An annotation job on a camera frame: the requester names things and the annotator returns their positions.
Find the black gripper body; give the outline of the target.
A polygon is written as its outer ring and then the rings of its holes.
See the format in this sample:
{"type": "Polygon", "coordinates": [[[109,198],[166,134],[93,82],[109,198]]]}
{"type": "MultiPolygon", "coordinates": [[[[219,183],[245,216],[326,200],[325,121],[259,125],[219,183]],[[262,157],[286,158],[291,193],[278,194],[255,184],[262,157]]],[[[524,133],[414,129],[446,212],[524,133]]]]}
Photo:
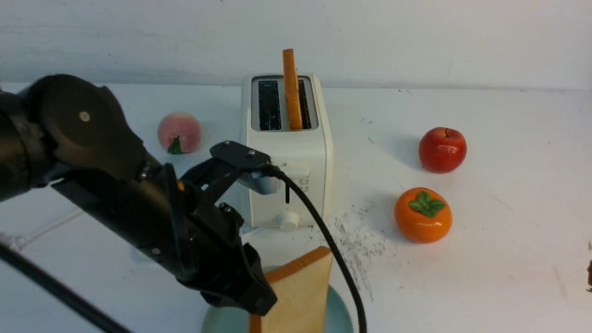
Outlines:
{"type": "Polygon", "coordinates": [[[196,277],[186,286],[200,291],[210,305],[249,306],[253,274],[249,248],[239,236],[243,217],[228,203],[210,198],[202,184],[190,177],[182,177],[180,183],[198,266],[196,277]]]}

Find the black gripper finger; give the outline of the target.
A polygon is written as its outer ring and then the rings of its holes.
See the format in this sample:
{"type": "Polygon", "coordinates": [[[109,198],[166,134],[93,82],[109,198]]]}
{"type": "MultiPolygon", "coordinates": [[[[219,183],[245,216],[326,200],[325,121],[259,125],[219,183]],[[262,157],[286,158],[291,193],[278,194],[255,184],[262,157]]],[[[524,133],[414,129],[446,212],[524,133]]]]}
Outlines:
{"type": "Polygon", "coordinates": [[[265,280],[260,256],[250,244],[241,245],[229,257],[214,261],[209,305],[240,308],[264,316],[277,300],[275,291],[265,280]]]}

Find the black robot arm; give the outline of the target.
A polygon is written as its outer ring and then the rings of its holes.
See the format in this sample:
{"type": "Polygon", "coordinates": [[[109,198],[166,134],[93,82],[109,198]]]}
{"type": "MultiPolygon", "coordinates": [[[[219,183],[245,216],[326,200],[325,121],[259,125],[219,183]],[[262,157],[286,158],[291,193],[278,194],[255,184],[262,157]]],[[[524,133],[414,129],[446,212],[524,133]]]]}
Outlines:
{"type": "Polygon", "coordinates": [[[235,141],[178,177],[129,127],[106,86],[69,74],[1,93],[1,200],[50,186],[215,307],[264,316],[277,296],[218,200],[235,182],[266,194],[268,155],[235,141]]]}

